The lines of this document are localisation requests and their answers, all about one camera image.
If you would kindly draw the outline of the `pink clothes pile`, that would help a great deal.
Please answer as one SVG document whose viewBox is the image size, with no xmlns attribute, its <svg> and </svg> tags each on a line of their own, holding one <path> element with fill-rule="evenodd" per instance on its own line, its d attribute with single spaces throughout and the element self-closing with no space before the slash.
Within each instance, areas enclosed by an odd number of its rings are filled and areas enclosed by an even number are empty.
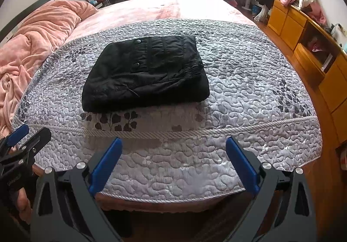
<svg viewBox="0 0 347 242">
<path fill-rule="evenodd" d="M 326 17 L 318 0 L 280 0 L 285 7 L 298 1 L 298 9 L 306 13 L 312 20 L 319 25 L 326 26 Z"/>
</svg>

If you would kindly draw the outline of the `pink bed sheet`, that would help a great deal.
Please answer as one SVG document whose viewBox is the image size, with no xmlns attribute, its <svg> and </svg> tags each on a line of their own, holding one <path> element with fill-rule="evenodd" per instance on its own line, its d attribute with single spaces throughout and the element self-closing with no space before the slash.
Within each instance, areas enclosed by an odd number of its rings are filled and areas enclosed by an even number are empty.
<svg viewBox="0 0 347 242">
<path fill-rule="evenodd" d="M 127 0 L 99 9 L 79 23 L 66 42 L 118 26 L 161 19 L 209 19 L 254 24 L 224 0 Z"/>
</svg>

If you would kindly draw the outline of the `dark headboard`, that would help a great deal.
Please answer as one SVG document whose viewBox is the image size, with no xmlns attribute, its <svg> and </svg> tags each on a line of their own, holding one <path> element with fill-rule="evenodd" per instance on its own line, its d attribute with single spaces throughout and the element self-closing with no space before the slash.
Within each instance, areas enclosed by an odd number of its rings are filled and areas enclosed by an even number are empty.
<svg viewBox="0 0 347 242">
<path fill-rule="evenodd" d="M 52 0 L 38 0 L 35 3 L 31 4 L 29 7 L 21 11 L 17 16 L 15 16 L 6 26 L 1 29 L 0 38 L 1 45 L 5 44 L 8 40 L 10 40 L 13 36 L 13 32 L 19 28 L 22 22 L 36 9 L 48 3 Z"/>
</svg>

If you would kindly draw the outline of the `black pants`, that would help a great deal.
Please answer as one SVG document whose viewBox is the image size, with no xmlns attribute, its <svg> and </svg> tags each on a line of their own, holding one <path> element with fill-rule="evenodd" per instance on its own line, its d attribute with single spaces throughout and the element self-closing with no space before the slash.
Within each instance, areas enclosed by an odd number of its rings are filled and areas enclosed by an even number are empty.
<svg viewBox="0 0 347 242">
<path fill-rule="evenodd" d="M 83 86 L 82 108 L 111 113 L 201 102 L 209 95 L 195 36 L 148 36 L 103 49 Z"/>
</svg>

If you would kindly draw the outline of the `orange wooden cabinet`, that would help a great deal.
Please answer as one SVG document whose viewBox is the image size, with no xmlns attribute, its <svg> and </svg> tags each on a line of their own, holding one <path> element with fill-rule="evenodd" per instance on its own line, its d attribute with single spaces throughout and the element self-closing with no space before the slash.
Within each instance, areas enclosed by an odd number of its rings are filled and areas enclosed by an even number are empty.
<svg viewBox="0 0 347 242">
<path fill-rule="evenodd" d="M 338 141 L 346 143 L 346 54 L 320 25 L 295 6 L 274 0 L 268 27 L 293 51 L 332 114 Z"/>
</svg>

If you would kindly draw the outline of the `pink fleece blanket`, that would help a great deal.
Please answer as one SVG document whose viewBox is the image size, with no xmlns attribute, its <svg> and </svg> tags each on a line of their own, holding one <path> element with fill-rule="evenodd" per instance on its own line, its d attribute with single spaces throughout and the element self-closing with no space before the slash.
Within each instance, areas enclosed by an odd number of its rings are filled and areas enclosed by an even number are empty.
<svg viewBox="0 0 347 242">
<path fill-rule="evenodd" d="M 32 12 L 1 47 L 1 138 L 35 72 L 83 20 L 97 13 L 86 1 L 53 0 Z"/>
</svg>

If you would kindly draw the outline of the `grey quilted bedspread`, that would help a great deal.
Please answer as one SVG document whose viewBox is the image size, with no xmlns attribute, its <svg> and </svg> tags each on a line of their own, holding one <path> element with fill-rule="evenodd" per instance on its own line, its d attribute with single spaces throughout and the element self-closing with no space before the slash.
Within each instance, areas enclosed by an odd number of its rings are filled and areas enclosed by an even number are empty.
<svg viewBox="0 0 347 242">
<path fill-rule="evenodd" d="M 196 37 L 209 81 L 206 100 L 108 114 L 83 111 L 83 85 L 106 45 L 166 35 Z M 64 44 L 23 94 L 12 126 L 23 124 L 31 133 L 50 129 L 51 140 L 35 162 L 57 171 L 88 161 L 119 137 L 122 155 L 103 193 L 142 203 L 187 203 L 242 191 L 226 155 L 228 137 L 285 171 L 322 152 L 318 117 L 293 67 L 256 25 L 228 21 L 143 21 Z"/>
</svg>

